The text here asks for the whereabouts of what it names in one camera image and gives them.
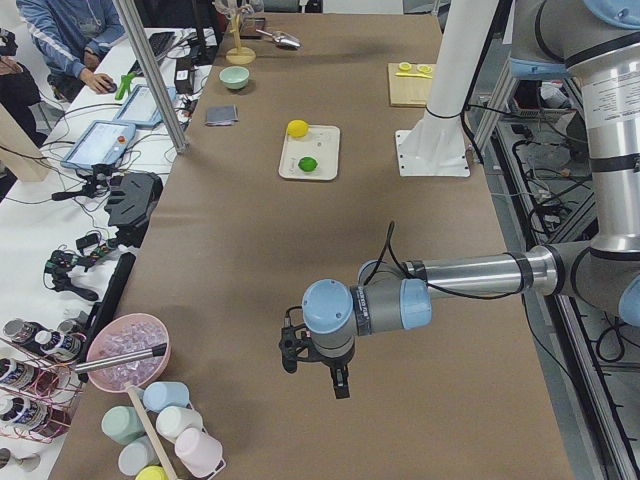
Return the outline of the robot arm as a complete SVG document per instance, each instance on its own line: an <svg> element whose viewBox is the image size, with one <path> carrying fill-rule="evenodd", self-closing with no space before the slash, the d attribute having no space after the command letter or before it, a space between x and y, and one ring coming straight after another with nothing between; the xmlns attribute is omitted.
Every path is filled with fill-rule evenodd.
<svg viewBox="0 0 640 480"><path fill-rule="evenodd" d="M639 322L639 5L635 1L518 1L511 71L580 83L598 231L587 242L525 253L427 262L365 263L356 285L333 279L305 291L299 325L286 322L282 365L326 365L349 394L355 340L427 325L443 296L493 300L534 289L575 297Z"/></svg>

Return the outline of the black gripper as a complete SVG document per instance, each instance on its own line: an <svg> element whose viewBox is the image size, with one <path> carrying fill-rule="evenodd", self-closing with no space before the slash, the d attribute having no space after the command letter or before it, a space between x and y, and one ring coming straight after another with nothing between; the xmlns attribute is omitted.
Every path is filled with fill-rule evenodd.
<svg viewBox="0 0 640 480"><path fill-rule="evenodd" d="M322 363L330 369L335 398L349 398L348 364L355 354L355 342L351 341L346 352L337 357L329 357L321 353L316 348L306 325L292 323L291 313L296 310L301 310L301 307L289 307L284 314L281 338L278 344L284 370L293 374L297 371L299 362Z"/></svg>

